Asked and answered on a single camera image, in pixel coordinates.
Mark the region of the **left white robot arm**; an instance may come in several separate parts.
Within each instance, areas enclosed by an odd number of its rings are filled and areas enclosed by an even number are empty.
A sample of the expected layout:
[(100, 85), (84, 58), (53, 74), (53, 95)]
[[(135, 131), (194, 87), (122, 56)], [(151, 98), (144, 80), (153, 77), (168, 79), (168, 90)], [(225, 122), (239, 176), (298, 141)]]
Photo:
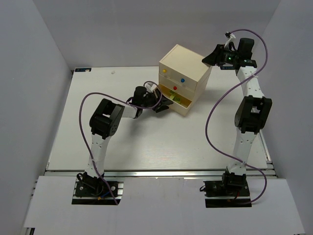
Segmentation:
[(91, 145), (88, 145), (89, 162), (82, 180), (100, 180), (104, 175), (104, 161), (111, 137), (116, 133), (122, 118), (138, 118), (143, 110), (156, 113), (169, 109), (173, 101), (163, 96), (160, 89), (136, 87), (134, 94), (124, 105), (102, 99), (89, 120)]

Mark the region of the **yellow knob drawer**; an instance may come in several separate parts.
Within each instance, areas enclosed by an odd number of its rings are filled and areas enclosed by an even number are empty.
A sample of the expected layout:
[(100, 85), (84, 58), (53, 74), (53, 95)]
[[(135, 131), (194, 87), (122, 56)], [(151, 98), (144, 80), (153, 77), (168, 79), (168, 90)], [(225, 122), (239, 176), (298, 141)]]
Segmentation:
[(159, 62), (159, 74), (170, 79), (172, 77), (172, 69), (162, 62)]

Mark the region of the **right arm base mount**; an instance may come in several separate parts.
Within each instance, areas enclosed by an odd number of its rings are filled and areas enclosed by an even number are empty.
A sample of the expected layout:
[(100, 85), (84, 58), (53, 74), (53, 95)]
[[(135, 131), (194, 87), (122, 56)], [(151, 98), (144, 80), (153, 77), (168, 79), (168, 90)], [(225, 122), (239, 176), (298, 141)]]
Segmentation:
[(252, 207), (246, 175), (224, 173), (220, 181), (204, 181), (199, 189), (205, 195), (207, 208)]

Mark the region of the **cream drawer cabinet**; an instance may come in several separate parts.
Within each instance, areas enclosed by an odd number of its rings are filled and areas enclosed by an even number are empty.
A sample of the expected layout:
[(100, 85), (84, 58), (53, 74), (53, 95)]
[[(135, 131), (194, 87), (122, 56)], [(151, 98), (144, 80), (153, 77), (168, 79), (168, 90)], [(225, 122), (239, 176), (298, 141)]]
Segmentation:
[(169, 66), (172, 71), (177, 71), (198, 82), (191, 107), (205, 90), (212, 70), (211, 66), (201, 62), (203, 58), (202, 55), (177, 44), (159, 61)]

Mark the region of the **blue knob drawer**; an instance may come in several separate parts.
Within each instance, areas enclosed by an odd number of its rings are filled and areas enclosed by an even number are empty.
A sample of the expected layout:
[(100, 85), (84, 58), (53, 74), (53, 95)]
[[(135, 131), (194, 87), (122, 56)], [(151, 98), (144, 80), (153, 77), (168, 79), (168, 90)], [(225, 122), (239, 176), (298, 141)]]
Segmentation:
[(196, 86), (198, 82), (186, 75), (183, 75), (177, 71), (171, 72), (171, 75), (169, 76), (170, 79), (177, 82), (179, 85), (182, 85), (185, 88), (188, 88), (192, 91), (196, 90)]

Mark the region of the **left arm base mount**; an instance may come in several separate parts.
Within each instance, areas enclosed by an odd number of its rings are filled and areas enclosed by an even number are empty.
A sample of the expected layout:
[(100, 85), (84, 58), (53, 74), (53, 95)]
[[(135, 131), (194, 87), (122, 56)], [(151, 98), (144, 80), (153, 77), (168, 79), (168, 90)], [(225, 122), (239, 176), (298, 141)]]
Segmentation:
[(72, 197), (73, 205), (116, 206), (123, 193), (123, 182), (107, 181), (91, 177), (86, 172), (76, 175)]

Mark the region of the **red knob drawer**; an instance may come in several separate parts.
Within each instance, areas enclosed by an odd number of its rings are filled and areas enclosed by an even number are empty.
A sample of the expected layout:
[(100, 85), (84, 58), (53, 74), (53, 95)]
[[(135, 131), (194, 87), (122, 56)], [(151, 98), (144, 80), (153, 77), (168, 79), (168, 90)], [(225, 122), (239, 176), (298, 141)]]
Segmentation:
[(183, 87), (182, 85), (179, 85), (177, 82), (173, 81), (172, 79), (169, 79), (167, 77), (164, 77), (163, 75), (159, 75), (158, 77), (159, 84), (169, 88), (170, 90), (175, 91), (179, 95), (189, 99), (194, 100), (196, 95), (196, 90), (192, 91), (188, 88)]
[(191, 108), (192, 101), (161, 84), (159, 84), (159, 87), (162, 94), (173, 102), (169, 108), (185, 117)]

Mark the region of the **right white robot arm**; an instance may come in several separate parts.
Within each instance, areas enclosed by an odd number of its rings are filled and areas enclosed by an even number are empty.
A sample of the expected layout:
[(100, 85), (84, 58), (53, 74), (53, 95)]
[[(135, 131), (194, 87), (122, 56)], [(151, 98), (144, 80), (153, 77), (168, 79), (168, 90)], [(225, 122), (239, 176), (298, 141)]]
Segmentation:
[(202, 62), (210, 66), (232, 66), (240, 81), (243, 100), (235, 114), (236, 141), (233, 150), (235, 159), (230, 163), (222, 176), (224, 185), (242, 186), (246, 181), (246, 163), (252, 144), (264, 128), (272, 100), (266, 98), (259, 86), (257, 78), (257, 63), (252, 59), (254, 40), (241, 38), (238, 47), (229, 39), (224, 45), (218, 44), (213, 52)]

